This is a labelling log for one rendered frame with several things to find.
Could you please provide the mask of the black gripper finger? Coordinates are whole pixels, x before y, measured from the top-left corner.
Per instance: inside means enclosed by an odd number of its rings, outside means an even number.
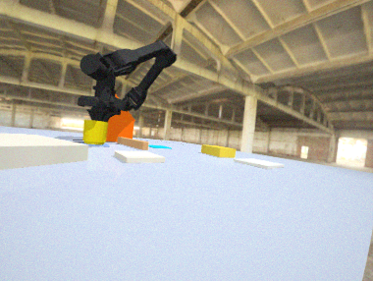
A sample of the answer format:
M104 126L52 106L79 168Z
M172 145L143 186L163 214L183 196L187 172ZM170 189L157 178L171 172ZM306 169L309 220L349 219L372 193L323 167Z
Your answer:
M109 118L112 116L115 116L116 114L113 113L108 113L106 116L104 116L103 122L108 122Z
M89 113L89 117L91 120L95 121L101 121L103 122L104 116L106 116L109 112L108 111L99 111L99 110L91 110L91 109L86 109Z

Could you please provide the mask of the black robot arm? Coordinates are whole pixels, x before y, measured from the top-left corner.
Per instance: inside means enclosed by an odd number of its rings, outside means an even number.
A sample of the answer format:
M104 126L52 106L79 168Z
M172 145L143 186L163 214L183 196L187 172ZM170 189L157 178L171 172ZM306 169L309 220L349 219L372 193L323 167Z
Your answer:
M122 111L136 111L144 102L147 96L147 90L154 83L159 74L177 60L177 53L169 48L163 40L140 47L136 50L129 48L116 50L106 54L89 54L80 60L80 70L95 79L97 83L110 84L115 86L115 80L118 76L125 76L135 71L137 65L155 58L155 63L143 78L139 86L132 89L125 95L125 98L119 99L109 91L105 99L106 107L119 108ZM113 107L114 106L114 107Z

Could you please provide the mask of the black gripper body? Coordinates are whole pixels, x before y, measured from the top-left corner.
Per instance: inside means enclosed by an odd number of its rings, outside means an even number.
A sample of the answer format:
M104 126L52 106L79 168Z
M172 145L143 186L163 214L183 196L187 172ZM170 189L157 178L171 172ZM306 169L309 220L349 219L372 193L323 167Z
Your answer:
M109 91L112 92L112 95L114 95L114 92L116 93L114 86L110 84L96 83L96 85L92 86L92 89L95 90L94 96L80 96L78 106L92 106L91 110L108 111L109 113L121 115L121 110L119 108L106 107L105 105L105 99L107 94L109 94Z

